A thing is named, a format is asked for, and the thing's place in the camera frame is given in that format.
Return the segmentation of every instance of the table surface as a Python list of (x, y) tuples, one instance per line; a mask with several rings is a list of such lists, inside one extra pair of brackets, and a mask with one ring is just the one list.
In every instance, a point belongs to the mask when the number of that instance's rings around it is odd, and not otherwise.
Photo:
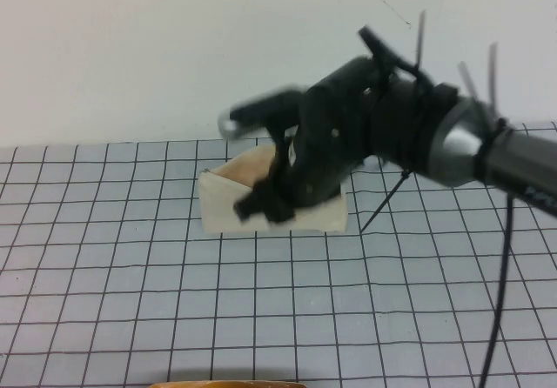
[[(411, 177), (360, 235), (399, 179), (366, 164), (346, 232), (205, 235), (195, 177), (255, 144), (0, 151), (0, 386), (476, 386), (505, 196)], [(514, 229), (489, 386), (557, 386), (557, 221), (517, 203)]]

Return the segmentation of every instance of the black wire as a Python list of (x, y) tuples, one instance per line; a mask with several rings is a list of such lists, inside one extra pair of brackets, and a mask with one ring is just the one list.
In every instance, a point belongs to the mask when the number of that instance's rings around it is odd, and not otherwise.
[(389, 194), (386, 196), (386, 198), (383, 200), (383, 202), (381, 204), (379, 204), (379, 207), (377, 207), (377, 210), (375, 210), (372, 217), (369, 220), (367, 220), (366, 224), (364, 224), (364, 227), (361, 228), (361, 230), (359, 231), (360, 234), (363, 233), (366, 230), (367, 226), (379, 215), (381, 210), (383, 210), (383, 207), (385, 207), (385, 205), (393, 197), (394, 193), (399, 190), (402, 183), (404, 181), (406, 181), (408, 179), (408, 177), (410, 177), (410, 174), (411, 174), (410, 171), (403, 171), (402, 172), (402, 174), (400, 175), (400, 179), (397, 182), (397, 184), (394, 185), (394, 188), (391, 189), (391, 192), (389, 192)]
[(503, 303), (505, 302), (505, 289), (507, 287), (508, 258), (511, 252), (511, 236), (513, 235), (513, 197), (507, 195), (507, 223), (505, 225), (505, 235), (503, 237), (503, 253), (501, 255), (501, 270), (499, 275), (499, 289), (497, 290), (497, 305), (495, 306), (495, 316), (493, 318), (493, 328), (487, 345), (486, 359), (481, 371), (480, 384), (478, 388), (485, 388), (489, 367), (495, 352), (497, 334), (503, 316)]

